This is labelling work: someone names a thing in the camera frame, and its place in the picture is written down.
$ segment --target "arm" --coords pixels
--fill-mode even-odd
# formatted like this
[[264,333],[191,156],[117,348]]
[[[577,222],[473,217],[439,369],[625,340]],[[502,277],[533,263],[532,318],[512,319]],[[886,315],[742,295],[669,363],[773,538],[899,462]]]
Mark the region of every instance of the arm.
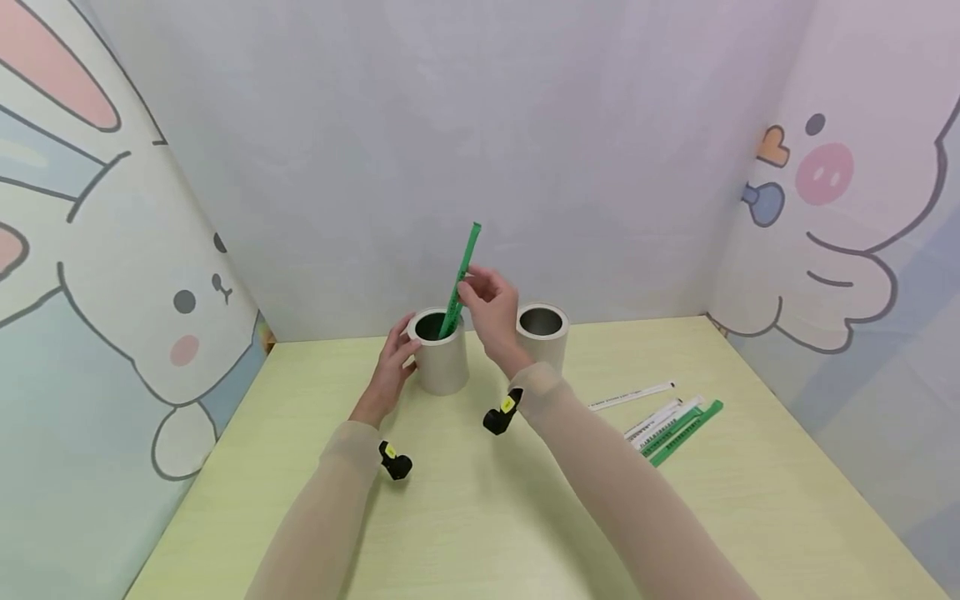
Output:
[[514,387],[523,389],[517,410],[550,448],[643,597],[756,599],[660,472],[549,365],[523,369]]
[[276,530],[247,600],[336,598],[380,467],[379,432],[348,420],[334,432]]
[[380,422],[417,368],[403,365],[420,345],[403,334],[411,317],[390,330],[370,385],[280,522],[247,600],[335,600],[340,594],[380,466]]

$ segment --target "illustrated wall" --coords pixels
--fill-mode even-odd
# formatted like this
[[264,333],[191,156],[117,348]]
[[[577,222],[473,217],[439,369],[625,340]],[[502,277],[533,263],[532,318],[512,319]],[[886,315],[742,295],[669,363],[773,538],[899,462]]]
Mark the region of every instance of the illustrated wall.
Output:
[[710,316],[960,598],[960,20],[821,3]]
[[122,597],[268,338],[83,14],[0,0],[0,597]]

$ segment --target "white cylinder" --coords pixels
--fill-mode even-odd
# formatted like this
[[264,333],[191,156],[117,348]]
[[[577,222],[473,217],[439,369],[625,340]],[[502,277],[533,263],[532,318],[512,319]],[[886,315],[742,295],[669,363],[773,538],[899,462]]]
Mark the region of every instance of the white cylinder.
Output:
[[414,354],[420,386],[434,396],[456,394],[470,377],[467,369],[467,339],[464,337],[464,319],[457,321],[453,333],[442,340],[440,327],[444,323],[446,309],[434,306],[421,310],[407,325],[411,340],[420,340],[420,348]]
[[556,372],[564,368],[566,334],[570,319],[553,304],[531,302],[516,312],[516,336],[530,357],[538,363],[547,363]]

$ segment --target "green plastic strip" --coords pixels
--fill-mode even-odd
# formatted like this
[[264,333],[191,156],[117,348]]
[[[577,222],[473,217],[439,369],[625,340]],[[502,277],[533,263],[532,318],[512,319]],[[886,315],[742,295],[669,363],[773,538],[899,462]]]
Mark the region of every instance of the green plastic strip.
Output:
[[690,426],[677,434],[677,437],[670,441],[669,444],[663,447],[663,450],[654,455],[650,459],[650,464],[654,467],[659,467],[663,464],[663,461],[670,458],[670,455],[673,454],[677,448],[679,448],[685,441],[687,441],[690,436],[692,436],[697,429],[700,429],[704,426],[711,417],[723,410],[723,402],[720,400],[714,400],[710,407],[704,411],[704,414],[700,418],[696,419]]
[[464,259],[460,261],[460,271],[457,272],[457,280],[453,282],[453,293],[450,294],[450,301],[446,304],[446,314],[444,314],[444,324],[440,325],[440,338],[453,333],[457,328],[457,321],[460,319],[460,311],[464,306],[460,303],[460,295],[457,294],[457,284],[463,281],[467,275],[467,267],[470,266],[470,259],[473,257],[473,247],[476,246],[477,236],[480,235],[480,224],[473,222],[473,228],[470,230],[470,238],[467,240],[467,249],[464,250]]
[[703,414],[704,411],[700,410],[699,407],[693,408],[693,410],[680,417],[677,422],[659,432],[656,436],[654,436],[653,440],[647,442],[647,445],[640,450],[640,454],[649,458],[651,454],[660,449],[660,446],[666,444],[666,441],[672,438],[675,433],[686,427],[688,423]]

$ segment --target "hand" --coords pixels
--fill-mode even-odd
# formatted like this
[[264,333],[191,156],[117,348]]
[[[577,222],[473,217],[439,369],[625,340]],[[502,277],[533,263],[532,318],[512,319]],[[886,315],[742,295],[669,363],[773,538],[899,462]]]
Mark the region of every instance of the hand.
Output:
[[516,340],[516,306],[519,293],[493,269],[470,265],[471,275],[457,284],[460,302],[470,311],[473,328],[487,356],[508,379],[533,364]]
[[419,340],[411,341],[405,333],[407,324],[413,318],[410,313],[400,319],[387,335],[387,342],[380,350],[380,357],[373,370],[370,385],[357,400],[357,405],[350,413],[349,420],[358,420],[379,429],[383,419],[396,408],[396,401],[400,397],[403,384],[417,370],[417,362],[411,362],[406,367],[403,363],[414,355],[420,347]]

